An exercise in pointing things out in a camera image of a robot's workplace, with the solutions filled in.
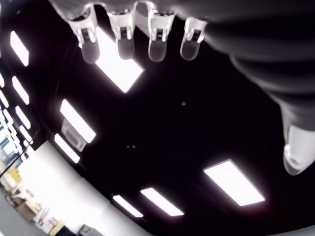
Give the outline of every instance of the ceiling light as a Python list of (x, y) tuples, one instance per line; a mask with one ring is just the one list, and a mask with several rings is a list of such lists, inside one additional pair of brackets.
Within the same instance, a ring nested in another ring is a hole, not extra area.
[(209, 167), (204, 172), (240, 206), (265, 200), (231, 160)]
[(22, 123), (25, 125), (27, 129), (31, 128), (31, 123), (29, 119), (25, 116), (25, 114), (22, 112), (21, 108), (19, 106), (15, 107), (15, 112), (22, 121)]
[(60, 111), (88, 143), (93, 140), (96, 134), (74, 110), (74, 108), (68, 103), (67, 100), (63, 100)]
[(100, 50), (100, 57), (96, 61), (96, 65), (124, 93), (127, 93), (143, 69), (133, 59), (121, 59), (116, 43), (100, 27), (96, 28), (96, 33)]
[(26, 149), (26, 152), (29, 156), (31, 156), (35, 153), (34, 149), (31, 147), (31, 145), (28, 146), (28, 148)]
[(1, 90), (0, 90), (0, 100), (4, 104), (5, 108), (9, 107), (8, 100), (5, 98), (5, 96)]
[(28, 142), (30, 142), (32, 140), (32, 137), (28, 134), (28, 132), (26, 131), (24, 126), (22, 126), (22, 125), (20, 126), (20, 131)]
[(23, 161), (23, 162), (26, 162), (26, 157), (25, 157), (25, 155), (23, 154), (23, 155), (21, 155), (21, 160)]
[(11, 134), (11, 137), (13, 138), (13, 142), (18, 145), (20, 143), (19, 138), (15, 134)]
[(26, 140), (24, 140), (24, 141), (23, 141), (23, 145), (24, 145), (25, 147), (28, 147), (28, 146), (29, 146), (29, 142), (26, 141)]
[(141, 193), (151, 200), (155, 205), (164, 210), (170, 216), (184, 215), (182, 211), (171, 204), (165, 197), (153, 188), (141, 190)]
[(30, 103), (30, 98), (27, 92), (24, 90), (16, 76), (12, 78), (13, 87), (18, 92), (19, 96), (22, 98), (22, 100), (25, 102), (26, 105)]
[(19, 57), (24, 66), (29, 64), (29, 52), (23, 45), (22, 41), (19, 39), (18, 35), (12, 31), (10, 45), (15, 51), (16, 55)]
[(0, 86), (1, 86), (1, 88), (4, 87), (4, 78), (2, 77), (1, 74), (0, 74)]
[(16, 143), (15, 143), (15, 145), (16, 145), (16, 149), (19, 151), (19, 154), (22, 154), (23, 149), (22, 149), (21, 145), (20, 144), (16, 144)]
[(141, 214), (139, 211), (137, 211), (132, 205), (130, 205), (121, 196), (119, 196), (119, 195), (114, 196), (113, 199), (116, 202), (118, 202), (123, 208), (125, 208), (127, 211), (129, 211), (133, 216), (135, 216), (135, 217), (142, 217), (143, 216), (143, 214)]
[(60, 148), (71, 158), (74, 163), (78, 163), (80, 157), (72, 150), (72, 148), (60, 137), (59, 134), (55, 135), (55, 142)]
[(13, 124), (12, 116), (9, 114), (7, 109), (3, 110), (3, 114), (4, 114), (5, 118), (8, 120), (8, 124)]
[(17, 132), (16, 132), (16, 130), (15, 130), (15, 128), (13, 127), (12, 124), (8, 124), (8, 128), (9, 128), (9, 130), (10, 130), (10, 132), (11, 132), (12, 135), (16, 135), (16, 134), (17, 134)]

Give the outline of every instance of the ceiling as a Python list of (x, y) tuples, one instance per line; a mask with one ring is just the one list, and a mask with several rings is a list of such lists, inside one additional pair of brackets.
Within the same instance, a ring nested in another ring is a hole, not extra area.
[[(278, 105), (205, 43), (194, 61), (181, 59), (183, 21), (175, 19), (160, 63), (149, 60), (149, 40), (136, 29), (134, 58), (145, 71), (125, 94), (83, 61), (75, 35), (47, 1), (12, 5), (8, 12), (1, 16), (0, 71), (7, 84), (16, 75), (30, 95), (24, 108), (36, 124), (30, 133), (40, 131), (37, 147), (61, 133), (66, 98), (96, 137), (77, 165), (65, 159), (104, 196), (119, 194), (142, 212), (143, 218), (126, 215), (145, 230), (159, 236), (270, 235), (314, 224), (315, 167), (296, 177), (285, 171)], [(113, 37), (106, 12), (96, 13)], [(27, 67), (9, 47), (12, 30), (30, 52)], [(11, 89), (3, 92), (18, 103)], [(239, 207), (203, 173), (229, 158), (266, 201)], [(140, 193), (146, 187), (185, 215), (170, 217), (152, 206)]]

